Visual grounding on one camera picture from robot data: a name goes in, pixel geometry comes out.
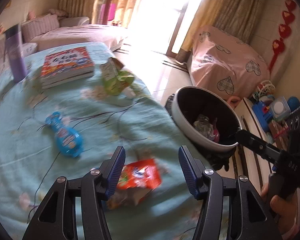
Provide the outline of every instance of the hand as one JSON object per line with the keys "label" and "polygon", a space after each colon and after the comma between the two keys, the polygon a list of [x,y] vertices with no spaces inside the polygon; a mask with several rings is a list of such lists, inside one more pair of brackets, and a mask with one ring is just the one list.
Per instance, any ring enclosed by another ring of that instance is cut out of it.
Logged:
{"label": "hand", "polygon": [[[266,202],[267,194],[269,191],[269,184],[263,185],[261,189],[261,198]],[[278,195],[273,196],[270,201],[271,209],[280,215],[277,223],[280,233],[283,235],[287,233],[295,223],[295,217],[297,214],[297,194],[294,193],[291,200],[284,200]]]}

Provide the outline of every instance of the blue ball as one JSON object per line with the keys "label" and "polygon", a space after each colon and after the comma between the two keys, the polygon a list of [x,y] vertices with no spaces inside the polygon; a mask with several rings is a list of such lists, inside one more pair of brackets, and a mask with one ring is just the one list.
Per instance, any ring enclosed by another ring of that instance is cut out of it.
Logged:
{"label": "blue ball", "polygon": [[287,101],[288,106],[290,107],[291,112],[296,110],[300,106],[300,101],[296,97],[290,97]]}

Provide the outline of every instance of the green snack package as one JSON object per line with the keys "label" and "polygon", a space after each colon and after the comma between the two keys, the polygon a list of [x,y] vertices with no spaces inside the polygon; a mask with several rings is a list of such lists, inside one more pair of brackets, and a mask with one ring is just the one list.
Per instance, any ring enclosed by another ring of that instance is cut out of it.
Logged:
{"label": "green snack package", "polygon": [[110,57],[107,63],[100,65],[103,86],[108,95],[117,96],[133,83],[135,76],[121,70],[123,67],[124,64],[114,57]]}

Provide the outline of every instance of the heart pattern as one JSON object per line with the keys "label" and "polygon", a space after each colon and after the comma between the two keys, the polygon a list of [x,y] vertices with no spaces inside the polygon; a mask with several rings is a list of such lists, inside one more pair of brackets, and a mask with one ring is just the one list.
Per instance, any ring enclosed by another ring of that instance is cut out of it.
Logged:
{"label": "heart pattern", "polygon": [[266,61],[264,60],[264,58],[261,57],[260,55],[258,55],[258,59],[260,59],[262,62],[266,62]]}
{"label": "heart pattern", "polygon": [[203,59],[201,60],[202,63],[207,63],[207,62],[214,62],[213,57],[210,55],[204,56]]}
{"label": "heart pattern", "polygon": [[278,30],[280,36],[284,39],[289,37],[291,34],[291,28],[286,24],[279,24]]}
{"label": "heart pattern", "polygon": [[234,86],[231,80],[231,77],[221,79],[217,83],[217,88],[219,91],[225,91],[228,95],[232,95],[234,93]]}
{"label": "heart pattern", "polygon": [[283,41],[274,40],[272,43],[272,49],[275,54],[279,54],[284,51],[285,45],[284,45]]}
{"label": "heart pattern", "polygon": [[296,2],[293,0],[285,0],[285,4],[289,12],[293,11],[297,7]]}
{"label": "heart pattern", "polygon": [[203,59],[201,60],[201,63],[199,64],[199,67],[202,67],[203,64],[210,63],[210,62],[211,63],[214,62],[213,57],[211,57],[210,55],[204,56]]}
{"label": "heart pattern", "polygon": [[258,63],[255,63],[254,61],[250,60],[246,64],[246,70],[247,72],[254,72],[257,76],[261,75],[260,66]]}
{"label": "heart pattern", "polygon": [[203,38],[209,37],[210,35],[211,35],[210,32],[202,32],[202,33],[200,33],[200,34],[199,34],[199,36],[200,36],[199,41],[200,41],[200,42],[203,42]]}
{"label": "heart pattern", "polygon": [[286,24],[292,23],[296,18],[292,12],[288,12],[288,11],[283,11],[282,17]]}
{"label": "heart pattern", "polygon": [[216,48],[220,51],[224,51],[226,54],[231,54],[231,51],[229,51],[229,49],[226,49],[225,47],[223,47],[221,45],[216,45]]}

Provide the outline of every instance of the black trash bin liner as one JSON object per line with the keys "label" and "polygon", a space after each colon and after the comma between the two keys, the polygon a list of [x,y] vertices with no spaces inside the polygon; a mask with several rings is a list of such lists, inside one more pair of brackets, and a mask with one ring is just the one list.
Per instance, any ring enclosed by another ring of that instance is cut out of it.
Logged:
{"label": "black trash bin liner", "polygon": [[219,144],[236,143],[234,135],[240,130],[240,124],[225,102],[205,90],[192,87],[181,89],[176,96],[182,114],[192,126],[199,114],[209,117],[210,121],[217,118]]}

